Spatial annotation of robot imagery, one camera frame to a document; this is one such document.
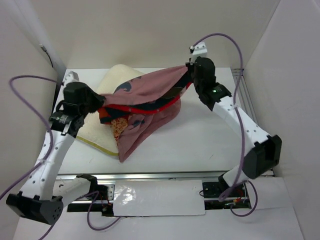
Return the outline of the cream yellow pillow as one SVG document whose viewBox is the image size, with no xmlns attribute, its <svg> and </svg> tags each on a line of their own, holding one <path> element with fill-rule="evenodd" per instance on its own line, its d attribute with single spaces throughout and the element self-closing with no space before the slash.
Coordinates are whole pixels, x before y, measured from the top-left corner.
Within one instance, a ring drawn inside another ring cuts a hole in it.
<svg viewBox="0 0 320 240">
<path fill-rule="evenodd" d="M 144 73 L 127 65 L 117 64 L 103 76 L 90 80 L 86 84 L 97 94 L 112 94 L 116 88 Z M 84 126 L 79 130 L 77 140 L 111 156 L 118 155 L 118 146 L 110 125 L 100 122 L 99 113 L 91 113 L 84 120 Z"/>
</svg>

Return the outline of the red printed pillowcase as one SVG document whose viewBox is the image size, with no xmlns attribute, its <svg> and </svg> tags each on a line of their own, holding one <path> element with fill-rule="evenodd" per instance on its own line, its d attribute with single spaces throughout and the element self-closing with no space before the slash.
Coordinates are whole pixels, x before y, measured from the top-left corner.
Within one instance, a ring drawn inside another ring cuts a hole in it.
<svg viewBox="0 0 320 240">
<path fill-rule="evenodd" d="M 192 83 L 182 65 L 135 77 L 104 95 L 99 120 L 111 126 L 121 163 L 179 114 L 181 97 Z"/>
</svg>

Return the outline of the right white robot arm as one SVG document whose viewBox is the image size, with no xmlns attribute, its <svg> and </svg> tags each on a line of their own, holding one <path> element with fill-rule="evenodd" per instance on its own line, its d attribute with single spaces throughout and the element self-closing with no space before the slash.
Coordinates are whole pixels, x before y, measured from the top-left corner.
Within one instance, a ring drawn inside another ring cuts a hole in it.
<svg viewBox="0 0 320 240">
<path fill-rule="evenodd" d="M 219 177 L 218 190 L 230 196 L 236 185 L 254 180 L 279 164 L 282 140 L 260 128 L 236 105 L 231 92 L 216 81 L 215 65 L 198 56 L 187 64 L 199 100 L 240 136 L 240 163 Z"/>
</svg>

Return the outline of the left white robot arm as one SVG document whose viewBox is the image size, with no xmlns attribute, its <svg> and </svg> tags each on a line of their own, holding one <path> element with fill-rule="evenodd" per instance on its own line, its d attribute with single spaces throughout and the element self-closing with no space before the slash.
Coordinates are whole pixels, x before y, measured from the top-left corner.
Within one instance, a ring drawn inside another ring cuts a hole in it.
<svg viewBox="0 0 320 240">
<path fill-rule="evenodd" d="M 79 174 L 71 182 L 54 188 L 57 175 L 78 131 L 88 114 L 96 112 L 104 97 L 83 82 L 68 83 L 63 100 L 49 117 L 49 128 L 34 169 L 17 194 L 10 193 L 6 204 L 20 217 L 53 226 L 63 208 L 85 197 L 92 200 L 99 193 L 97 178 Z"/>
</svg>

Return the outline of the white cover plate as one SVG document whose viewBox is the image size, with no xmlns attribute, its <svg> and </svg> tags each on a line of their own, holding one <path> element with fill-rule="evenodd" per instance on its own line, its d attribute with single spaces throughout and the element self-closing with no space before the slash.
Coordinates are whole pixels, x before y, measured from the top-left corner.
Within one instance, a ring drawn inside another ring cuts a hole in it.
<svg viewBox="0 0 320 240">
<path fill-rule="evenodd" d="M 204 215 L 201 180 L 117 181 L 113 214 L 117 217 Z"/>
</svg>

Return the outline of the aluminium side frame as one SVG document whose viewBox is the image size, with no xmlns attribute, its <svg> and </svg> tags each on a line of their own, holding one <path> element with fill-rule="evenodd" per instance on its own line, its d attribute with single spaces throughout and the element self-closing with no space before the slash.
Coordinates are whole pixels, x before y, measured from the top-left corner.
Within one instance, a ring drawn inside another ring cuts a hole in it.
<svg viewBox="0 0 320 240">
<path fill-rule="evenodd" d="M 249 139 L 253 143 L 253 147 L 249 148 L 249 152 L 244 157 L 243 170 L 249 174 L 250 179 L 255 179 L 278 165 L 282 140 L 277 135 L 270 136 L 269 133 L 261 132 L 263 129 L 258 126 L 253 104 L 241 70 L 232 69 L 231 73 L 235 84 L 238 85 L 241 105 L 254 122 Z"/>
</svg>

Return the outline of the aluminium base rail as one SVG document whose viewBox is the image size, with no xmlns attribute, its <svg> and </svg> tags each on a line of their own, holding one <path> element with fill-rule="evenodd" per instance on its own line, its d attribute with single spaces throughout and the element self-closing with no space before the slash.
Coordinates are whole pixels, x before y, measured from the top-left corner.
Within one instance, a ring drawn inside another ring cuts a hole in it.
<svg viewBox="0 0 320 240">
<path fill-rule="evenodd" d="M 205 210 L 229 209 L 233 206 L 235 209 L 250 209 L 251 203 L 249 193 L 245 184 L 238 186 L 233 190 L 230 196 L 223 202 L 218 201 L 222 190 L 218 183 L 218 177 L 221 172 L 215 171 L 194 171 L 194 172 L 160 172 L 160 173 L 110 173 L 95 174 L 98 183 L 105 185 L 108 192 L 103 191 L 93 203 L 91 208 L 91 197 L 77 200 L 67 207 L 71 213 L 91 212 L 101 213 L 104 217 L 112 217 L 113 201 L 115 199 L 115 185 L 117 180 L 126 181 L 161 181 L 161 180 L 201 180 L 202 189 L 200 196 L 204 197 Z"/>
</svg>

